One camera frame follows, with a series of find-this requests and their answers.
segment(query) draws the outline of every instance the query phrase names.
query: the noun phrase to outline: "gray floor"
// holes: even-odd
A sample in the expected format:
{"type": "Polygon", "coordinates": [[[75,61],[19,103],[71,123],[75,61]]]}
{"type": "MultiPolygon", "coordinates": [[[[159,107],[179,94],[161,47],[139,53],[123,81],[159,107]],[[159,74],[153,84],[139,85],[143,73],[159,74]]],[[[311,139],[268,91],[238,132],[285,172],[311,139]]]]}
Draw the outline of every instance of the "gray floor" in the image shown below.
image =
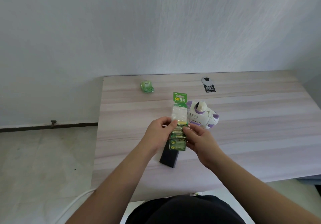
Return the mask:
{"type": "MultiPolygon", "coordinates": [[[[50,223],[76,196],[90,188],[97,127],[0,133],[0,223],[50,223]]],[[[269,183],[321,217],[314,186],[296,180],[269,183]]],[[[253,223],[226,188],[203,192],[226,201],[253,223]]],[[[61,219],[64,223],[87,198],[61,219]]],[[[123,221],[141,202],[130,203],[123,221]]]]}

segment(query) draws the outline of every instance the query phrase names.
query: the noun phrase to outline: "right hand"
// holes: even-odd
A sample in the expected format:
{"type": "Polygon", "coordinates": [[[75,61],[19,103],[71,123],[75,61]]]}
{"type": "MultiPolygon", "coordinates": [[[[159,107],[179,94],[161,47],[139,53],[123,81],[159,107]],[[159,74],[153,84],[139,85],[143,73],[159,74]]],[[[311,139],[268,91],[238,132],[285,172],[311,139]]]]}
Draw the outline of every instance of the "right hand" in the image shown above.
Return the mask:
{"type": "Polygon", "coordinates": [[[190,128],[183,127],[187,137],[186,146],[195,151],[200,162],[207,168],[218,161],[224,152],[218,146],[212,134],[200,126],[190,124],[190,128]]]}

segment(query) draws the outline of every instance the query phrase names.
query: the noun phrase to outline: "wooden table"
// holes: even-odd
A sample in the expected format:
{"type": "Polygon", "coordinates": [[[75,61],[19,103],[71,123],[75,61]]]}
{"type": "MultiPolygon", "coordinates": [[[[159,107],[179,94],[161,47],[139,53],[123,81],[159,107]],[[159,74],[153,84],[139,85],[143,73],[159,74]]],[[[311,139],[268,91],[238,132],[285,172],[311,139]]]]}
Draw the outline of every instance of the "wooden table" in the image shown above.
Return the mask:
{"type": "MultiPolygon", "coordinates": [[[[321,174],[321,110],[291,71],[105,77],[92,187],[138,144],[156,118],[171,116],[173,92],[204,100],[220,115],[210,129],[222,150],[265,182],[321,174]],[[210,77],[215,93],[201,83],[210,77]],[[151,80],[154,93],[140,89],[151,80]]],[[[149,162],[131,201],[212,190],[221,185],[190,149],[175,169],[149,162]]]]}

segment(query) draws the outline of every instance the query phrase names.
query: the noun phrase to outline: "green plastic object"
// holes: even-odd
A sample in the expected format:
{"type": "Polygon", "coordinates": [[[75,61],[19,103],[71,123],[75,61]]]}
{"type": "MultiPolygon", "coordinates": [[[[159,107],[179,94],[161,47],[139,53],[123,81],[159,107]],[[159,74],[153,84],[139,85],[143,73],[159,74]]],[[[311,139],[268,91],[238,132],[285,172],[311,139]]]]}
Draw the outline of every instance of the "green plastic object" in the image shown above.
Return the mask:
{"type": "Polygon", "coordinates": [[[141,88],[144,93],[151,93],[154,92],[153,85],[151,84],[150,80],[145,80],[141,83],[141,88]]]}

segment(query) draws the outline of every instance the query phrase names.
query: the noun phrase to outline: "white robot toy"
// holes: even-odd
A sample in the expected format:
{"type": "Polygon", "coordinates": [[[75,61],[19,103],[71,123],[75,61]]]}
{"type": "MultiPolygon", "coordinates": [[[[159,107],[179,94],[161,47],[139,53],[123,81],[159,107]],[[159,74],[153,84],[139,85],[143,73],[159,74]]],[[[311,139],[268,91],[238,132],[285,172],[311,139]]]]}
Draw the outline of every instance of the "white robot toy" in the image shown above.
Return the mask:
{"type": "Polygon", "coordinates": [[[219,115],[208,108],[203,101],[188,101],[186,103],[189,113],[187,115],[191,124],[199,125],[204,129],[212,128],[219,122],[219,115]]]}

